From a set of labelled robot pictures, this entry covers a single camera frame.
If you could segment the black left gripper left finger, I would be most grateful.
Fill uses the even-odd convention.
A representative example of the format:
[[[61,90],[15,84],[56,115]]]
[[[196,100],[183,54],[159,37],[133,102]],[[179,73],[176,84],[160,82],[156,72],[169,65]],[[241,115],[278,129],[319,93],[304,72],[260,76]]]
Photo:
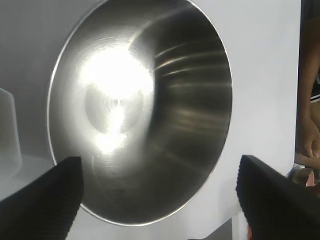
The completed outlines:
[[[83,197],[81,157],[67,157],[0,202],[2,240],[64,240]]]

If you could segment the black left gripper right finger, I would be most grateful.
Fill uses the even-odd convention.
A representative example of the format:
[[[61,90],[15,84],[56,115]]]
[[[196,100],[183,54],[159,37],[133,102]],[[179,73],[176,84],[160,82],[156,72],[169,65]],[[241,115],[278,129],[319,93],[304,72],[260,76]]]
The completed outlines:
[[[320,199],[255,156],[241,157],[235,190],[252,239],[320,238]]]

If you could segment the person bare hand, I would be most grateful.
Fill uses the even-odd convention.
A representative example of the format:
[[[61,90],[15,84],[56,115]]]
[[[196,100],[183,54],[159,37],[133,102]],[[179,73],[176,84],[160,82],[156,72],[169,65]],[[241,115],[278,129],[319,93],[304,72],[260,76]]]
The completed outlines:
[[[299,132],[298,148],[301,154],[309,158],[320,156],[320,133],[318,130],[302,130]]]

